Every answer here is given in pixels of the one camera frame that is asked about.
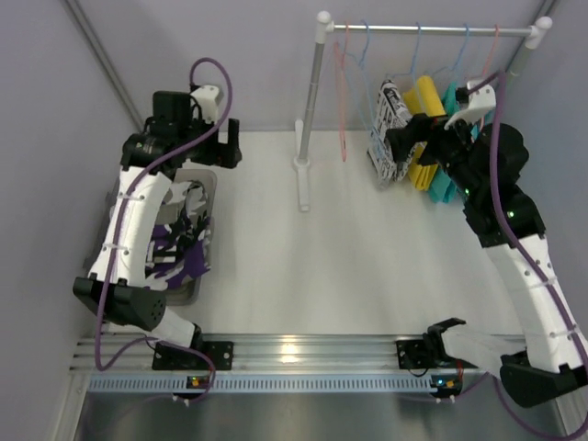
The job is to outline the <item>purple patterned garment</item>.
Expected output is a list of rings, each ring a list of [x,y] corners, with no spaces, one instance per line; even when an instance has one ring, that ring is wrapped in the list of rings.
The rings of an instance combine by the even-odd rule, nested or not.
[[[199,180],[173,183],[160,206],[145,260],[146,287],[187,288],[210,270],[209,193]]]

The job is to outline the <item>blue hanger with patterned garment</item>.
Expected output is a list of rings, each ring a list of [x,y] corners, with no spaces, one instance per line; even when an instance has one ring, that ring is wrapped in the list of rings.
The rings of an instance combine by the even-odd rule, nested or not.
[[[359,55],[354,54],[344,46],[344,56],[346,59],[350,59],[353,65],[356,67],[357,72],[360,74],[362,80],[362,87],[357,86],[352,78],[348,68],[343,68],[343,74],[345,84],[348,91],[351,94],[351,99],[355,108],[359,120],[365,132],[370,138],[370,146],[377,146],[378,141],[374,141],[375,133],[375,105],[371,94],[371,82],[368,78],[366,58],[368,55],[368,49],[371,42],[371,34],[369,30],[369,24],[365,19],[361,20],[361,24],[366,32],[366,42]]]

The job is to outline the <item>pink wire hanger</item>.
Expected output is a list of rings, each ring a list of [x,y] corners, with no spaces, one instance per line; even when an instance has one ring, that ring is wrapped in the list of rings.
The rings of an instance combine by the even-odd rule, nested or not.
[[[335,68],[335,89],[337,94],[338,135],[342,161],[346,162],[346,89],[345,89],[345,53],[348,44],[348,27],[345,27],[344,43],[336,42],[333,47]]]

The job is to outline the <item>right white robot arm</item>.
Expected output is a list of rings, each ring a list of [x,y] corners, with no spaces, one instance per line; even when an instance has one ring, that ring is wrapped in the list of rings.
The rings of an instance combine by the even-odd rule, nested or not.
[[[393,153],[424,143],[419,162],[440,165],[463,192],[466,223],[496,268],[525,338],[516,346],[447,319],[424,336],[434,358],[484,368],[524,408],[585,387],[587,340],[561,291],[537,205],[517,184],[529,158],[520,131],[494,121],[472,138],[462,119],[417,114],[389,129],[385,142]]]

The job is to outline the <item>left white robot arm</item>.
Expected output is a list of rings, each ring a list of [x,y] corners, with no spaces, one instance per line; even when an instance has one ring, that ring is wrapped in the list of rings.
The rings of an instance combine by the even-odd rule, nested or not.
[[[118,185],[96,258],[73,294],[95,314],[156,341],[199,350],[202,332],[167,304],[209,270],[209,191],[188,163],[235,168],[239,122],[219,110],[222,91],[156,91],[153,113],[123,143]]]

